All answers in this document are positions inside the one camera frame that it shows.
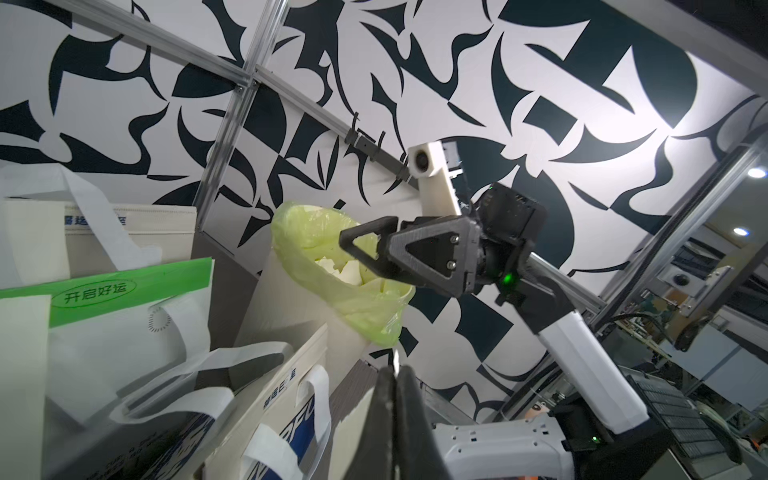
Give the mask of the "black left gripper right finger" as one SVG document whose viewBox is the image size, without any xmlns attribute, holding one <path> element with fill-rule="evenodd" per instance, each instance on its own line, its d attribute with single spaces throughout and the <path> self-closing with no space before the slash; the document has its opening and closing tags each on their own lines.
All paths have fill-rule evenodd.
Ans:
<svg viewBox="0 0 768 480">
<path fill-rule="evenodd" d="M 414 370 L 401 366 L 395 387 L 395 445 L 400 479 L 451 479 L 440 454 Z"/>
</svg>

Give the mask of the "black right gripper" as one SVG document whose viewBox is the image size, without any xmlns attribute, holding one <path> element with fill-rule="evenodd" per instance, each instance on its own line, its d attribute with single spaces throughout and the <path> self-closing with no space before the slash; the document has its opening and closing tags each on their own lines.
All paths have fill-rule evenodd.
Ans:
<svg viewBox="0 0 768 480">
<path fill-rule="evenodd" d="M 398 229 L 385 216 L 339 234 L 340 248 L 375 275 L 449 297 L 479 293 L 498 279 L 495 244 L 468 216 L 430 219 Z"/>
</svg>

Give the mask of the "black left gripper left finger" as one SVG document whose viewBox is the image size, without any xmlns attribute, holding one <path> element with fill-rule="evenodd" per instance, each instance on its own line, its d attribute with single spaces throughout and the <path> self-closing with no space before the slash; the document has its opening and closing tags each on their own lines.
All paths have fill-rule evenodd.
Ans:
<svg viewBox="0 0 768 480">
<path fill-rule="evenodd" d="M 358 446 L 344 479 L 395 478 L 396 378 L 393 367 L 378 372 Z"/>
</svg>

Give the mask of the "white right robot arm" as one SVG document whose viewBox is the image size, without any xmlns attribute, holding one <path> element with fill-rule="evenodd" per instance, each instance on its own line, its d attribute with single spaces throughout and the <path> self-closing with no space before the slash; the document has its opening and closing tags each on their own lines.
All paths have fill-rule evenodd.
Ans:
<svg viewBox="0 0 768 480">
<path fill-rule="evenodd" d="M 552 411 L 484 425 L 431 424 L 409 366 L 377 378 L 348 479 L 639 479 L 672 435 L 619 370 L 565 292 L 528 270 L 543 206 L 491 185 L 469 214 L 382 217 L 340 233 L 340 247 L 375 274 L 458 298 L 496 287 L 574 386 Z"/>
</svg>

